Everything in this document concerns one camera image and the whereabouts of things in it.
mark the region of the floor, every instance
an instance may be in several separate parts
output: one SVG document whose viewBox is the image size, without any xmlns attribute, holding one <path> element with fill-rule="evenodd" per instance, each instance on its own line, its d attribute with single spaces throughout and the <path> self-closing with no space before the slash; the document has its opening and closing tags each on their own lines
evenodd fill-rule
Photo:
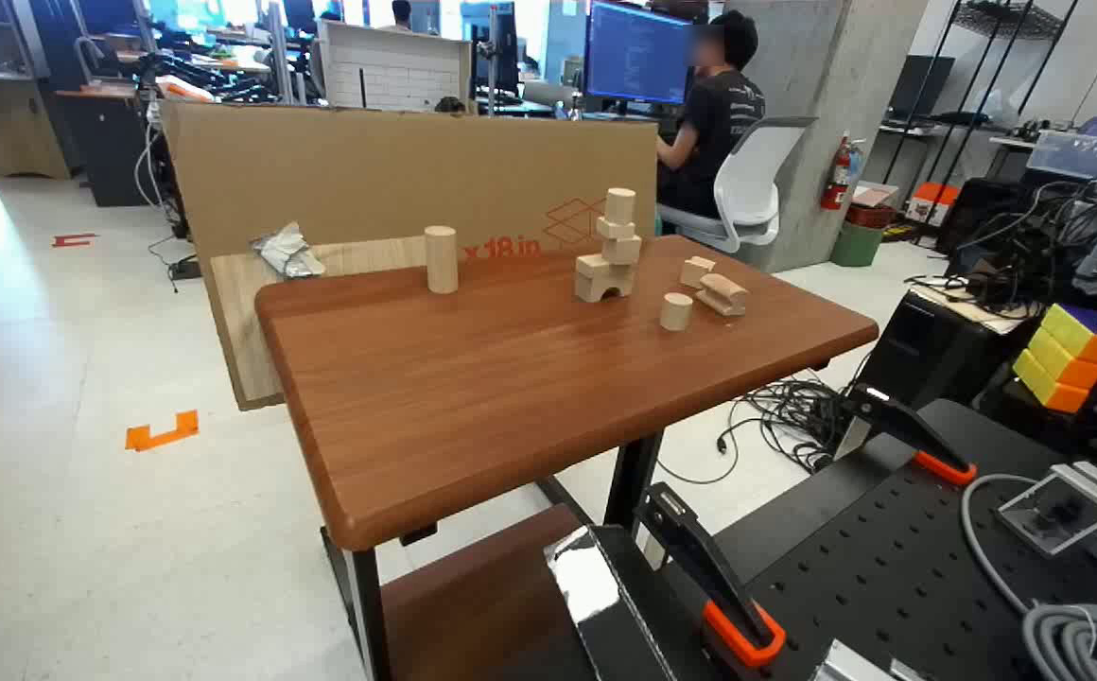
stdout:
<svg viewBox="0 0 1097 681">
<path fill-rule="evenodd" d="M 55 235 L 95 235 L 55 251 Z M 199 285 L 169 285 L 147 207 L 102 211 L 70 182 L 0 182 L 0 681 L 7 676 L 359 676 L 316 546 L 316 505 L 283 409 L 237 414 Z M 877 322 L 900 280 L 943 270 L 883 246 L 875 270 L 783 280 Z M 863 352 L 822 370 L 841 387 Z M 126 428 L 199 409 L 199 434 L 128 456 Z M 725 409 L 664 434 L 663 462 L 718 475 Z M 741 464 L 684 498 L 721 529 L 800 475 L 755 433 Z M 599 510 L 614 456 L 559 481 Z M 380 548 L 398 579 L 541 507 L 517 490 L 431 541 Z"/>
</svg>

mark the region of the red fire extinguisher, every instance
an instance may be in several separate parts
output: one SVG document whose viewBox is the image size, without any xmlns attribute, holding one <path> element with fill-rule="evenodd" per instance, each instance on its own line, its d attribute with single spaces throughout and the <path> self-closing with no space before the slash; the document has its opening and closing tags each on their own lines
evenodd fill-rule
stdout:
<svg viewBox="0 0 1097 681">
<path fill-rule="evenodd" d="M 856 174 L 857 174 L 857 148 L 849 135 L 842 135 L 824 174 L 822 211 L 841 211 L 848 205 Z"/>
</svg>

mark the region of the office chair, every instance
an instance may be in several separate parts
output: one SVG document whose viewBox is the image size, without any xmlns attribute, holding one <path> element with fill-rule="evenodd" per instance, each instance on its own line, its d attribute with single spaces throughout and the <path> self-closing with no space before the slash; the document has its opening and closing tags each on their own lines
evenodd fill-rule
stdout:
<svg viewBox="0 0 1097 681">
<path fill-rule="evenodd" d="M 770 246 L 778 235 L 774 174 L 800 135 L 805 125 L 755 125 L 715 174 L 711 197 L 718 221 L 657 205 L 663 222 L 673 222 L 684 239 L 721 254 Z"/>
<path fill-rule="evenodd" d="M 581 58 L 559 60 L 559 82 L 581 92 Z"/>
<path fill-rule="evenodd" d="M 562 82 L 520 82 L 520 104 L 557 106 L 568 100 L 578 100 L 578 92 Z"/>
</svg>

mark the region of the orange handle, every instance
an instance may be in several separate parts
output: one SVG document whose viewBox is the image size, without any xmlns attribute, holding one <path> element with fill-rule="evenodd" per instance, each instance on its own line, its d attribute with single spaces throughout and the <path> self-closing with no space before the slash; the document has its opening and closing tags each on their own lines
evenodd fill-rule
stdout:
<svg viewBox="0 0 1097 681">
<path fill-rule="evenodd" d="M 715 603 L 704 603 L 704 625 L 725 645 L 725 650 L 747 667 L 747 671 L 765 671 L 778 657 L 783 645 L 785 645 L 785 632 L 778 628 L 778 620 L 754 604 L 766 628 L 766 645 L 755 647 L 741 637 L 741 628 L 715 604 Z"/>
<path fill-rule="evenodd" d="M 957 469 L 957 464 L 933 459 L 930 452 L 920 452 L 916 464 L 926 469 L 930 478 L 954 485 L 954 490 L 969 490 L 974 481 L 974 464 Z"/>
</svg>

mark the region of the black table leg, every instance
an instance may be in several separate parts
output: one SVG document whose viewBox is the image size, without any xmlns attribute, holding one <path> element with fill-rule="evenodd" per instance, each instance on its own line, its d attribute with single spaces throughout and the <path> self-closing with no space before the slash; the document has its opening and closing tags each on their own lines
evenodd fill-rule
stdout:
<svg viewBox="0 0 1097 681">
<path fill-rule="evenodd" d="M 322 527 L 322 546 L 334 567 L 335 596 L 343 599 L 355 647 L 363 657 L 365 676 L 388 681 L 388 638 L 385 638 L 385 604 L 380 604 L 380 579 L 374 567 L 374 553 L 348 553 L 335 548 Z"/>
<path fill-rule="evenodd" d="M 663 433 L 631 440 L 626 447 L 621 447 L 614 492 L 609 492 L 609 516 L 605 516 L 609 527 L 634 522 L 634 507 L 653 481 L 657 447 L 663 447 Z"/>
</svg>

